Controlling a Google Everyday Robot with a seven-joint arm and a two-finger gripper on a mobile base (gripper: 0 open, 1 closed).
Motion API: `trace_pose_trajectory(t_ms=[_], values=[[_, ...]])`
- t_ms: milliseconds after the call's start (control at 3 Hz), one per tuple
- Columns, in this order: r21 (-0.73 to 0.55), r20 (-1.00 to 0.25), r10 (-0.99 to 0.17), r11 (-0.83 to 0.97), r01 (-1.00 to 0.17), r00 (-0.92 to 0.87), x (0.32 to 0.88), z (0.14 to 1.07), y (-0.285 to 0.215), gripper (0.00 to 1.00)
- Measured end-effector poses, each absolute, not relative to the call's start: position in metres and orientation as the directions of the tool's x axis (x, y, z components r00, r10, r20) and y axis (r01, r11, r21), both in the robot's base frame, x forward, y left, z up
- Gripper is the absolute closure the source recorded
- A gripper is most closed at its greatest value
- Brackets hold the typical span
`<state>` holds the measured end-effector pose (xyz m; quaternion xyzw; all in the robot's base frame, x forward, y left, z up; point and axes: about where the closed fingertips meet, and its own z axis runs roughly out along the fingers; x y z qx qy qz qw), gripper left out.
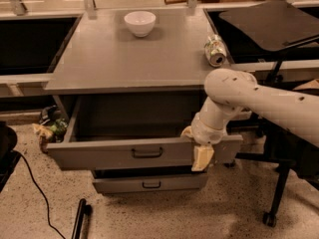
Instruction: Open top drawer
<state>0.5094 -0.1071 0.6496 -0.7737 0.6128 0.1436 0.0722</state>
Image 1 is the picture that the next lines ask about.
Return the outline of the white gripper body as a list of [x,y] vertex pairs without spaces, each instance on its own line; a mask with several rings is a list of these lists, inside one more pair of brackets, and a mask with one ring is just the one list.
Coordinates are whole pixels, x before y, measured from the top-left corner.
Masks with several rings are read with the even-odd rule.
[[218,144],[225,136],[226,124],[225,116],[209,116],[205,121],[196,113],[190,124],[192,137],[200,145]]

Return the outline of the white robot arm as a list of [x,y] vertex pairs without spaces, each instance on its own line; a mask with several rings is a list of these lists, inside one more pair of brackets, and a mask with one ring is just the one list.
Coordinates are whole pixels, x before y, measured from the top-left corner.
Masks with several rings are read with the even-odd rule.
[[255,114],[319,146],[319,97],[261,86],[246,72],[216,69],[204,81],[206,100],[182,135],[195,141],[192,170],[205,170],[227,124],[242,110]]

